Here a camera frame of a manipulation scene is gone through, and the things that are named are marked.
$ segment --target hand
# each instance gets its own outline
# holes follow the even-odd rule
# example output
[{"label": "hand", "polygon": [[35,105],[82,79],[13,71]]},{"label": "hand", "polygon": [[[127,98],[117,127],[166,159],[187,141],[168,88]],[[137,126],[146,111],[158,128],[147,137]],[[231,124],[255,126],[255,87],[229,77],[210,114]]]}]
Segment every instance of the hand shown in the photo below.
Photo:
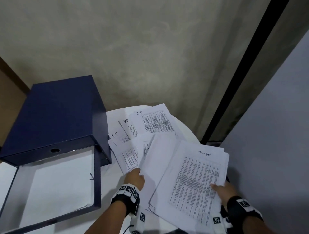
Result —
[{"label": "hand", "polygon": [[145,179],[144,175],[139,175],[141,170],[139,168],[135,168],[125,176],[125,184],[133,184],[138,188],[138,190],[142,190],[144,187]]},{"label": "hand", "polygon": [[218,185],[215,185],[215,184],[211,184],[210,186],[213,190],[215,190],[218,193],[218,195],[221,199],[221,203],[224,206],[225,210],[227,211],[226,205],[227,205],[227,202],[229,201],[229,199],[233,196],[238,195],[234,186],[231,185],[227,181],[224,183],[224,186],[218,186]]}]

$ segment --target open box lid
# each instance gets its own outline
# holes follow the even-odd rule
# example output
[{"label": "open box lid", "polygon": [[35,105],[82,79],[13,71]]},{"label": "open box lid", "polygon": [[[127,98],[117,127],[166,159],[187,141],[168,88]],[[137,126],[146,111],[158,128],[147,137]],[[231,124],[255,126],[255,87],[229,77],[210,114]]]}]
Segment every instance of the open box lid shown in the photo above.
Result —
[{"label": "open box lid", "polygon": [[0,211],[0,234],[21,234],[101,207],[95,146],[19,166]]}]

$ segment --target wrist strap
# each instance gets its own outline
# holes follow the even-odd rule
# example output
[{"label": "wrist strap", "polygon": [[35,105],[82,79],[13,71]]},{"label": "wrist strap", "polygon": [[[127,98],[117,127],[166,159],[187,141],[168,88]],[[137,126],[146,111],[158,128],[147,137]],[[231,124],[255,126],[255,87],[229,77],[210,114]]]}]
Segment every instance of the wrist strap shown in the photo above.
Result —
[{"label": "wrist strap", "polygon": [[123,184],[112,197],[111,204],[115,201],[122,201],[127,208],[126,216],[129,213],[136,214],[140,201],[139,192],[136,186],[132,184]]},{"label": "wrist strap", "polygon": [[253,216],[263,221],[261,213],[240,196],[234,196],[227,202],[227,212],[233,227],[243,233],[243,222],[246,217]]}]

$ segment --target round table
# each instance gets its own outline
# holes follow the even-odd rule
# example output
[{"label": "round table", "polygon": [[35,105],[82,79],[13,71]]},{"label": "round table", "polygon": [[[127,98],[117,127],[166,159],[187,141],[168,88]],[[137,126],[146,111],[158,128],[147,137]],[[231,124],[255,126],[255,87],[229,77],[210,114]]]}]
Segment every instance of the round table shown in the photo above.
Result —
[{"label": "round table", "polygon": [[[126,107],[113,111],[107,112],[107,122],[108,122],[108,131],[113,132],[119,123],[118,120],[127,119],[131,113],[138,111],[150,106],[134,106]],[[195,135],[190,131],[190,129],[185,126],[180,120],[176,119],[178,127],[184,134],[188,142],[199,144],[200,142],[195,137]],[[0,164],[0,170],[2,167],[7,167],[10,165],[5,165],[5,163]],[[12,181],[13,178],[6,177],[6,183]],[[65,220],[60,223],[56,223],[38,230],[29,232],[31,234],[44,233],[44,234],[82,234],[84,233],[93,222],[107,209],[110,204],[111,197],[116,193],[117,189],[123,184],[124,175],[121,172],[121,169],[116,162],[115,157],[113,156],[113,163],[104,167],[101,167],[101,197],[102,197],[102,207],[99,210],[80,215],[78,217]],[[7,190],[0,191],[0,198],[7,194]],[[130,225],[131,217],[127,216],[122,224],[120,234],[123,234],[125,229]],[[175,230],[176,227],[162,218],[148,212],[147,218],[145,219],[145,232],[151,231],[151,233],[167,233]]]}]

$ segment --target stack of papers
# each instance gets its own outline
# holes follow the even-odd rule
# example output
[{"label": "stack of papers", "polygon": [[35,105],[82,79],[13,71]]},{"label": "stack of papers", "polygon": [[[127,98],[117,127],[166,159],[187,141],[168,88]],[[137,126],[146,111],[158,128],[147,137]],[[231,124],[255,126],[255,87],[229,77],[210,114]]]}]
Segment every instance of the stack of papers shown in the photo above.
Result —
[{"label": "stack of papers", "polygon": [[186,142],[164,104],[132,113],[109,136],[122,172],[144,175],[140,206],[188,233],[213,233],[221,204],[210,183],[224,185],[223,148]]}]

